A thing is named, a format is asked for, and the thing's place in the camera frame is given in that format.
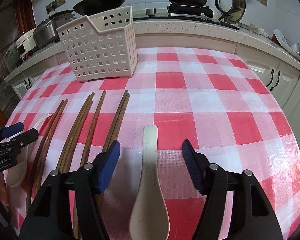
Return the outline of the brown wooden chopstick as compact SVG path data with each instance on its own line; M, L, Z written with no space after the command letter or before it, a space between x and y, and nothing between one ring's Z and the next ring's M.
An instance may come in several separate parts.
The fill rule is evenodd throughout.
M93 96L95 95L94 92L92 92L88 97L87 99L85 100L81 110L79 111L78 115L77 115L77 118L74 122L74 124L72 125L72 128L70 129L70 132L68 134L68 137L65 141L65 144L63 146L63 149L62 149L62 152L61 152L61 155L59 157L59 160L58 160L58 163L57 163L57 166L56 166L56 169L59 171L59 172L62 172L62 167L63 167L63 164L64 164L64 157L68 151L68 148L70 147L70 144L72 142L72 139L74 137L74 134L76 132L76 129L77 129L77 125L79 124L80 120L81 120L81 117L85 111L85 109L87 108L88 106L88 103L90 102L90 100L93 98Z
M113 118L113 121L111 123L102 152L106 152L110 148L112 142L114 140L117 140L121 128L122 120L125 115L125 111L129 102L129 98L130 98L130 94L128 90L125 90L122 99L120 101L120 104L117 108L117 111L115 113L115 116Z
M120 117L120 114L122 113L123 105L125 103L127 95L128 95L128 90L125 90L125 92L124 92L124 94L121 98L121 101L119 103L119 106L117 108L117 111L114 115L113 121L111 123L111 126L110 126L109 132L107 134L102 152L106 151L110 147L110 143L113 140L117 139L117 136L115 136L115 132L118 132L119 129L120 129L119 128L119 117ZM105 96L106 96L106 91L104 90L102 92L102 95L101 95L101 98L99 100L97 109L96 109L95 114L93 116L92 123L90 125L90 130L89 130L89 133L87 135L86 142L85 142L85 146L84 146L80 166L83 166L85 163L88 162L89 152L90 152L90 148L91 148L91 142L92 142L92 139L93 139L96 123L97 123L98 116L100 114L101 107L102 107ZM78 225L78 216L77 216L77 208L76 208L76 201L75 200L74 200L74 211L73 211L73 228L74 228L75 238L76 239L81 239L81 233L80 233L79 225Z
M61 115L62 115L67 103L68 103L68 99L66 99L63 102L61 109L56 114L56 117L52 123L52 126L47 134L47 138L44 142L43 150L40 154L39 162L37 165L37 172L36 172L36 177L35 177L35 181L34 181L34 190L33 191L35 194L37 194L37 192L39 191L39 189L41 187L42 177L43 177L43 172L44 172L44 167L45 167L45 162L46 162L47 154L49 151L49 147L50 147L53 135L55 133L55 130L57 128L57 125L59 123L59 120L61 118Z
M42 174L43 174L47 152L49 150L50 143L55 133L58 122L60 120L61 114L63 113L63 110L65 109L67 103L68 103L68 99L61 101L56 112L51 117L51 120L45 130L43 138L38 147L34 162L32 164L30 176L29 176L29 183L28 183L27 195L26 195L26 206L25 206L26 213L28 212L31 206L33 186L35 186L35 188L37 187L40 188L41 186Z
M98 116L100 114L101 107L103 105L105 96L106 96L106 91L104 90L102 92L102 95L101 95L100 100L98 102L98 105L96 107L96 111L94 113L93 119L91 121L91 125L90 125L90 128L89 128L89 133L87 135L87 139L85 141L85 146L84 146L83 153L82 153L80 166L83 166L85 163L88 162L89 152L90 152L90 148L91 148L91 142L92 142L92 139L93 139L96 123L97 123Z
M81 130L82 130L82 127L83 127L83 124L87 118L87 114L89 113L89 110L92 106L92 103L93 103L93 99L90 100L90 102L88 103L88 106L87 108L85 109L82 117L81 117L81 120L79 122L79 124L77 125L77 129L76 129L76 132L74 134L74 137L72 139L72 142L70 144L70 147L68 148L68 151L64 157L64 164L63 164L63 169L62 169L62 172L61 173L65 173L65 172L69 172L70 170L70 166L71 166L71 162L72 162L72 159L73 159L73 155L74 155L74 151L75 151L75 148L76 148L76 145L77 145L77 141L78 141L78 138L79 138L79 135L81 133Z

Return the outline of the white ceramic spoon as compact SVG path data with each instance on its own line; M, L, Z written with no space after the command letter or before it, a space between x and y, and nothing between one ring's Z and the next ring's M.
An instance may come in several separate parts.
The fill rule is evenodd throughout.
M170 221L158 178L158 127L145 126L139 189L129 222L131 239L168 239Z
M41 126L41 123L44 122L47 118L50 118L52 114L46 114L42 118L40 118L34 125L33 128L37 129ZM13 137L16 137L23 133L23 131L20 131L9 138L5 139L3 142L10 141ZM21 149L21 153L17 156L17 164L7 169L7 174L5 177L5 183L7 187L18 187L22 184L22 182L25 179L26 172L27 172L27 160L28 160L28 153L30 151L30 146L33 146L35 142L30 143L29 145L23 147Z

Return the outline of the white cabinet doors left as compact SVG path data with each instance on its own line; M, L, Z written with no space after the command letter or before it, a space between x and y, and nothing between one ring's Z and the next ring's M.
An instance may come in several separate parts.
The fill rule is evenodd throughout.
M6 77L5 82L12 87L18 98L22 99L43 72L66 61L65 53L58 53L35 64L23 64Z

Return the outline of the white cabinet doors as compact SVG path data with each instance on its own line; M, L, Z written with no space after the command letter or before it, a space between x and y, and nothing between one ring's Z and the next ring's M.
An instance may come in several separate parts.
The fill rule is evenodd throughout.
M277 57L244 45L237 45L236 53L274 96L300 148L300 71Z
M5 82L12 87L18 98L22 99L43 72L66 61L65 53L58 53L35 64L23 64L6 77Z

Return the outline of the white rice cooker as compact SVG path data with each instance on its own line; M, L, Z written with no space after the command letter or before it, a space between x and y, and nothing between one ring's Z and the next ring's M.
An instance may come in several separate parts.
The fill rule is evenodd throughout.
M19 37L16 42L17 52L19 57L23 57L26 53L37 47L37 44L33 38L35 28L29 30Z

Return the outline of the stainless steel electric cooker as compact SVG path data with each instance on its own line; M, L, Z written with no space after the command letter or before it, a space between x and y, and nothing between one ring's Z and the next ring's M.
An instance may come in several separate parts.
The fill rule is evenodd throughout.
M38 24L33 32L33 39L38 48L43 48L46 45L55 42L59 39L57 28L70 22L74 17L73 10L63 10L49 16Z

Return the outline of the wooden framed glass door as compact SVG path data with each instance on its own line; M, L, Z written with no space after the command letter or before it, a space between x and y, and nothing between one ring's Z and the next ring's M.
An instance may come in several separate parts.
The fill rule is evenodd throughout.
M19 102L5 82L22 63L17 53L17 40L36 27L32 0L4 0L0 6L0 127L3 127Z

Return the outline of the white perforated utensil basket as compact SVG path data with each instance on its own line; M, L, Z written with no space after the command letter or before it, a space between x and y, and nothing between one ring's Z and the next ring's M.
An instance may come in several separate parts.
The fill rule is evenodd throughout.
M85 15L56 31L79 82L133 76L138 56L132 6Z

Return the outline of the red white checkered tablecloth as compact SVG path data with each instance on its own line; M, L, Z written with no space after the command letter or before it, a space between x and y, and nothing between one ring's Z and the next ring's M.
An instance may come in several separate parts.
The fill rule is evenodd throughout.
M130 94L118 140L121 154L104 193L102 217L111 239L129 239L129 219L142 166L143 128L158 128L157 166L170 219L170 239L190 239L204 197L194 188L181 154L189 140L197 152L227 171L251 170L288 238L300 224L300 150L279 104L236 55L195 48L143 48L131 78L80 83L68 63L48 69L30 88L8 123L32 128L67 105L51 141L44 174L56 168L83 103L93 105L79 136L71 169L80 166L100 96L105 95L89 160L102 151L125 91Z

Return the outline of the white cabinet doors right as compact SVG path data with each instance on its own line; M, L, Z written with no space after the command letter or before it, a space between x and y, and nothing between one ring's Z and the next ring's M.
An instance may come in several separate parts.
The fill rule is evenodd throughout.
M274 96L300 148L300 71L277 57L244 45L237 45L236 53Z

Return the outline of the black wok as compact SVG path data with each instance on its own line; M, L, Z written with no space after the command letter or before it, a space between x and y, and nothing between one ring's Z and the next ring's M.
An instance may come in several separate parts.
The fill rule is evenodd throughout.
M82 0L73 6L76 13L91 16L119 8L126 0Z

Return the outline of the black gas stove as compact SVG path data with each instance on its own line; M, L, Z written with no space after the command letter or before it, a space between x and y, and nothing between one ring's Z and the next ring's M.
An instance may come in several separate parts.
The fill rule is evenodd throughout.
M194 7L188 5L177 5L171 3L167 8L147 8L142 10L133 10L133 20L182 20L193 21L207 24L214 24L234 30L239 27L228 24L221 20L213 18L213 10L208 6Z

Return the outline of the stainless steel pot lid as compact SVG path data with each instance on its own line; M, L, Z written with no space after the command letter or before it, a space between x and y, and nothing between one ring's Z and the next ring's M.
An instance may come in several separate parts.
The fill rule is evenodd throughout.
M238 23L246 9L245 0L215 0L216 8L221 12L219 21L224 23L236 24Z

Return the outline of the wall power outlet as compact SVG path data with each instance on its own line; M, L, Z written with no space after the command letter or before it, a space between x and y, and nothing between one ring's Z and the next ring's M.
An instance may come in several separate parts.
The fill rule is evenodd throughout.
M49 14L53 11L55 11L58 7L64 5L66 3L66 0L54 0L52 3L48 4L45 9L46 12Z

